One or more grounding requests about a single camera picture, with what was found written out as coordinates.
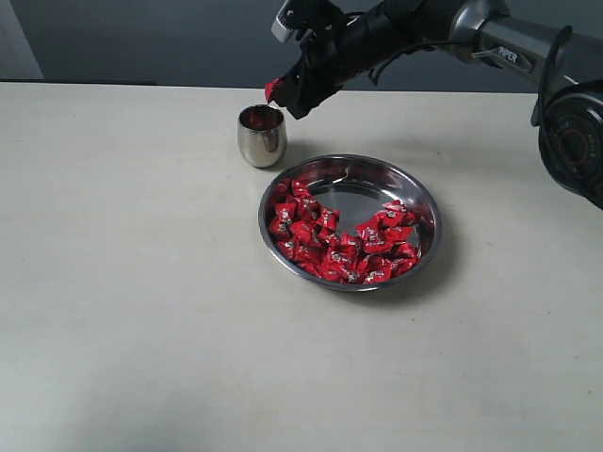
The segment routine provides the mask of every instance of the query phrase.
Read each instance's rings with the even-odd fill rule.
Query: table surface
[[[0,84],[0,450],[599,450],[603,215],[557,186],[531,95]],[[445,232],[403,287],[338,294],[265,248],[261,195],[309,156],[408,170]]]

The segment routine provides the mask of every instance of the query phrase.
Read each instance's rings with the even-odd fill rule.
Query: gray wall
[[[47,78],[262,87],[299,56],[270,26],[282,0],[11,0]],[[513,15],[603,38],[600,0],[508,0]],[[337,0],[344,10],[373,0]],[[361,77],[351,89],[372,89]],[[532,91],[486,66],[441,53],[404,57],[381,89]]]

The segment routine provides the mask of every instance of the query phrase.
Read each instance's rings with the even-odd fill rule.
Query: black cable
[[[402,55],[410,54],[411,52],[414,52],[416,50],[421,50],[426,47],[434,47],[437,45],[467,45],[467,43],[463,42],[463,41],[459,41],[459,40],[432,40],[432,41],[426,41],[426,42],[418,42],[416,44],[409,45],[408,47],[400,50],[397,54],[395,54],[394,56],[389,58],[387,61],[385,61],[385,63],[382,64],[379,67],[379,69],[377,69],[377,70],[375,70],[374,68],[371,69],[368,73],[368,78],[370,79],[370,81],[373,83],[374,86],[377,86],[377,85],[379,85],[379,79],[381,78],[383,71],[385,71],[389,67],[390,64],[392,64],[394,61],[396,61]]]
[[[543,163],[545,164],[546,169],[551,175],[555,172],[555,170],[559,170],[562,175],[565,177],[565,180],[571,184],[570,189],[576,191],[580,196],[586,198],[588,201],[592,202],[598,208],[603,209],[603,201],[598,200],[588,190],[582,188],[582,183],[576,178],[570,171],[565,167],[565,165],[558,161],[557,165],[554,165],[552,161],[552,156],[555,153],[555,146],[553,145],[550,135],[548,133],[548,118],[545,114],[546,104],[546,87],[548,85],[548,79],[550,78],[551,72],[554,69],[555,62],[557,61],[557,55],[561,50],[562,46],[572,37],[574,30],[571,26],[565,27],[561,30],[555,40],[550,46],[548,50],[548,55],[545,61],[545,67],[543,68],[543,75],[540,79],[540,84],[538,86],[538,122],[540,122],[540,133],[542,134],[542,140],[544,141],[547,150],[546,152],[541,153],[543,158]]]

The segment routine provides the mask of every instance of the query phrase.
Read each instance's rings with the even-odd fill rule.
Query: metal cup
[[[252,105],[238,115],[238,149],[256,168],[275,165],[286,150],[285,116],[270,105]]]

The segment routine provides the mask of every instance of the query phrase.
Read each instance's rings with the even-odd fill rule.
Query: stainless steel plate
[[[276,248],[268,227],[279,201],[277,186],[297,180],[310,187],[325,206],[341,212],[339,232],[356,235],[354,227],[368,221],[382,205],[400,200],[422,214],[411,242],[418,246],[421,260],[415,268],[387,282],[372,285],[341,284],[317,278],[297,267]],[[365,292],[407,281],[432,260],[442,239],[440,211],[427,189],[413,176],[388,163],[361,155],[325,155],[283,171],[267,188],[259,208],[260,232],[272,254],[293,273],[329,289]]]

